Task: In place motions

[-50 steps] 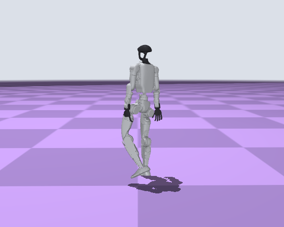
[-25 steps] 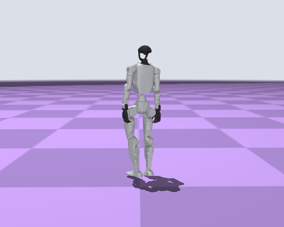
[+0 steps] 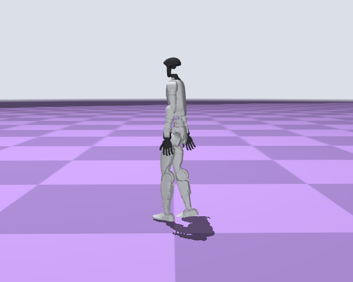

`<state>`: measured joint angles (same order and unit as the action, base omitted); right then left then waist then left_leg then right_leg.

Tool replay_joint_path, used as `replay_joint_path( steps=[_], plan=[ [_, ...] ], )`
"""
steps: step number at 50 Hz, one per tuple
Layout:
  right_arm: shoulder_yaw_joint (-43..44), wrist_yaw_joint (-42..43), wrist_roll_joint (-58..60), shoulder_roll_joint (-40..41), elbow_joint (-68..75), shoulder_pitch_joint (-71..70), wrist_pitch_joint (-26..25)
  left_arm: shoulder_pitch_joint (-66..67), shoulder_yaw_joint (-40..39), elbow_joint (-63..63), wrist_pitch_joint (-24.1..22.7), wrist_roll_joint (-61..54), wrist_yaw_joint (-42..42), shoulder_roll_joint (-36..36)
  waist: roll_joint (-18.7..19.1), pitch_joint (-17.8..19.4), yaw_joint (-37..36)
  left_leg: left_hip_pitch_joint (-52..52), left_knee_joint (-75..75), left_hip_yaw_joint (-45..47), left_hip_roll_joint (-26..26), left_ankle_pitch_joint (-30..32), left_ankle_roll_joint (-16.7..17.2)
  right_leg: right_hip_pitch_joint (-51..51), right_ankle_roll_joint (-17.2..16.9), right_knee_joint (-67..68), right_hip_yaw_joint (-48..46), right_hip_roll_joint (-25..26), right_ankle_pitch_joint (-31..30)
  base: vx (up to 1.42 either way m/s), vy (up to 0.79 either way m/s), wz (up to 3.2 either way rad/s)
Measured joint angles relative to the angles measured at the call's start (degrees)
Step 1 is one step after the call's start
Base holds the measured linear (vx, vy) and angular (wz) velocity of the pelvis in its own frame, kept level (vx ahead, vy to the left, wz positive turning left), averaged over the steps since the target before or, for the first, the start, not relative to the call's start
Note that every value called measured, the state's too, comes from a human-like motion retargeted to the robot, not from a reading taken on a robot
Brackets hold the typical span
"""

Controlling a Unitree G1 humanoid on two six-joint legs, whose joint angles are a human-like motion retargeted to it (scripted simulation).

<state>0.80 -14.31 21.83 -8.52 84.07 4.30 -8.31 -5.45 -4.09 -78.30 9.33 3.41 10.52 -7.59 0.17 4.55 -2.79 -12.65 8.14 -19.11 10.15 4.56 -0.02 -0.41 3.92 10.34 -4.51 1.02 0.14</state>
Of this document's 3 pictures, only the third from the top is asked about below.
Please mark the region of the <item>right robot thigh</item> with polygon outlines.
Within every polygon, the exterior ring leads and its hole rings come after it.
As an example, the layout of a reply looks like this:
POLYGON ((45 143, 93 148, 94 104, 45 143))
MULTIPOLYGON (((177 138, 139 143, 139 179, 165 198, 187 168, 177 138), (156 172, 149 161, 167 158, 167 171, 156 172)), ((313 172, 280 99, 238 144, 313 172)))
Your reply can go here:
MULTIPOLYGON (((188 135, 187 135, 188 138, 188 135)), ((182 141, 180 144, 186 144, 187 143, 187 138, 182 141)), ((174 160, 172 162, 172 166, 174 168, 174 172, 177 176, 177 178, 181 181, 184 181, 188 178, 189 173, 186 169, 181 168, 182 165, 182 161, 183 161, 183 156, 184 156, 184 150, 182 149, 183 147, 179 145, 178 147, 174 147, 175 148, 175 156, 174 156, 174 160)))

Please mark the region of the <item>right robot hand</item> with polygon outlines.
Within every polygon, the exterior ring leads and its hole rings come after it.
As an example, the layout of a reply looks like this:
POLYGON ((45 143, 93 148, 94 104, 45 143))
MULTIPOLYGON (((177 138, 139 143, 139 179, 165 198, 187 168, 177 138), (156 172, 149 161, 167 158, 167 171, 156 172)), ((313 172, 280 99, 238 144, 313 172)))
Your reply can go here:
MULTIPOLYGON (((189 131, 189 130, 188 130, 188 131, 189 131)), ((187 148, 187 150, 189 150, 189 149, 192 150, 192 149, 194 149, 193 146, 194 146, 194 147, 196 147, 196 146, 194 145, 194 143, 193 143, 193 141, 192 141, 192 138, 189 136, 189 134, 190 134, 190 133, 187 133, 188 138, 187 138, 186 148, 187 148), (193 146, 192 146, 191 142, 192 142, 193 146), (190 143, 192 149, 190 148, 189 143, 190 143), (188 144, 188 146, 187 146, 187 144, 188 144), (189 149, 188 149, 188 147, 189 147, 189 149)), ((184 147, 184 144, 183 144, 182 146, 184 147)))

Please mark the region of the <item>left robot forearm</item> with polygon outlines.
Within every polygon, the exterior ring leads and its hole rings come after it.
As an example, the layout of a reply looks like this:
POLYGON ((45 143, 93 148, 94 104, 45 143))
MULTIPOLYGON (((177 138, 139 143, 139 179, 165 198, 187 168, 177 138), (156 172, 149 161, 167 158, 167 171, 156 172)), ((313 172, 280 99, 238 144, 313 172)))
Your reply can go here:
POLYGON ((172 106, 166 107, 165 125, 164 125, 164 137, 170 137, 171 125, 174 120, 174 109, 172 106))

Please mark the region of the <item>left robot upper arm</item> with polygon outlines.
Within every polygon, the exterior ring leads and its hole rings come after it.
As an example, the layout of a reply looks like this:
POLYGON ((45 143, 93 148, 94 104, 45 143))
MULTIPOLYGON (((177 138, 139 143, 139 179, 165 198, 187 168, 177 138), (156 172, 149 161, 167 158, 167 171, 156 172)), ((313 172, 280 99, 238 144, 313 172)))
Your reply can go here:
MULTIPOLYGON (((169 106, 172 106, 174 109, 174 113, 176 111, 176 106, 177 106, 177 90, 178 90, 178 84, 177 82, 168 82, 166 85, 167 91, 168 91, 168 101, 169 101, 169 106)), ((165 109, 166 111, 166 109, 165 109)))

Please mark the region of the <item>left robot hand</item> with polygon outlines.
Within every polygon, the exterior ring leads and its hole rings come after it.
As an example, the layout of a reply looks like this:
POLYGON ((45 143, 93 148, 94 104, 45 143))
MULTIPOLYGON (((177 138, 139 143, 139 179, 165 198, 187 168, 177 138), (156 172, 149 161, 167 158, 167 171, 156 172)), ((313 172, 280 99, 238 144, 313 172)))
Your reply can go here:
POLYGON ((171 155, 170 154, 170 150, 171 150, 171 153, 173 154, 173 152, 172 152, 172 143, 171 143, 171 141, 170 141, 170 139, 171 139, 171 132, 170 132, 170 137, 164 137, 164 141, 162 142, 162 145, 160 146, 160 150, 162 149, 162 147, 163 147, 163 155, 171 155), (169 148, 170 148, 170 150, 169 150, 169 148), (168 149, 168 154, 167 154, 167 149, 168 149))

